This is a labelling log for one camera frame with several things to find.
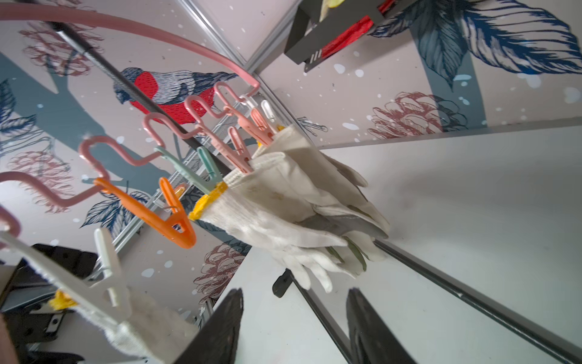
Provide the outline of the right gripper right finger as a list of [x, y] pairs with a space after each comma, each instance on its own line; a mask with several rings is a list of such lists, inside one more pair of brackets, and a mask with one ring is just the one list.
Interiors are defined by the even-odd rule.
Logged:
[[353, 363], [414, 364], [412, 357], [358, 288], [348, 292], [346, 315]]

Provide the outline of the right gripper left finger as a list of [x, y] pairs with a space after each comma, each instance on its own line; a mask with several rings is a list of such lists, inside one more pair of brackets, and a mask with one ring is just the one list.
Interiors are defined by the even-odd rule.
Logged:
[[242, 316], [243, 291], [232, 289], [175, 363], [235, 363]]

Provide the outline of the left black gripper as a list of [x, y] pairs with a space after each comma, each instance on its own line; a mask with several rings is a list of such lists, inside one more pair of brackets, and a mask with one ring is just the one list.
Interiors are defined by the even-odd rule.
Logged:
[[[33, 246], [77, 278], [91, 276], [98, 256], [96, 253], [45, 244]], [[33, 346], [58, 338], [66, 315], [48, 305], [56, 287], [37, 274], [27, 260], [21, 259], [1, 294], [1, 313], [19, 363], [80, 363], [83, 357], [75, 353], [34, 350]]]

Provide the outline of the green-striped leather glove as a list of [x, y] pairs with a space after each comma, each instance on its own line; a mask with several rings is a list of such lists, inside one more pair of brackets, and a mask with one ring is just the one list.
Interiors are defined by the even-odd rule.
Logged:
[[[277, 133], [272, 142], [259, 148], [254, 159], [276, 152], [286, 153], [317, 188], [329, 192], [342, 204], [373, 218], [381, 227], [387, 229], [388, 234], [389, 222], [360, 191], [368, 183], [358, 172], [320, 152], [295, 127], [288, 127]], [[323, 252], [334, 255], [339, 259], [341, 267], [357, 275], [366, 271], [368, 261], [381, 261], [385, 258], [373, 244], [376, 238], [355, 231], [341, 238], [347, 241], [347, 247], [325, 247]]]

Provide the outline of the pink clip hanger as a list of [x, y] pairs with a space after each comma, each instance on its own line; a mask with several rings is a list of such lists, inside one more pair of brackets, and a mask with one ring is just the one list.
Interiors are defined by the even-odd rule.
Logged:
[[[179, 1], [39, 2], [127, 18], [216, 49]], [[71, 27], [119, 71], [230, 72], [165, 42], [102, 27]], [[1, 172], [30, 174], [61, 198], [71, 198], [93, 187], [99, 176], [78, 153], [84, 139], [108, 136], [133, 158], [154, 152], [155, 141], [142, 129], [144, 112], [132, 102], [120, 103], [117, 95], [113, 80], [46, 24], [1, 21]], [[141, 203], [157, 192], [160, 177], [174, 171], [164, 159], [134, 167], [106, 144], [91, 152], [112, 182]], [[27, 244], [80, 250], [94, 251], [97, 227], [115, 236], [133, 218], [115, 195], [97, 193], [64, 208], [18, 181], [1, 183], [1, 206], [19, 221], [19, 238]]]

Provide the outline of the white yellow-trim work glove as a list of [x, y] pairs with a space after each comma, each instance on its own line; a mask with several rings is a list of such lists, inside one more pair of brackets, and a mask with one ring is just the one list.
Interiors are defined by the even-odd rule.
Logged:
[[325, 247], [347, 247], [346, 240], [285, 221], [237, 194], [224, 182], [202, 196], [188, 217], [213, 224], [245, 244], [268, 251], [306, 290], [312, 287], [310, 274], [327, 293], [333, 290], [331, 272], [357, 277], [341, 267], [338, 258], [322, 251]]

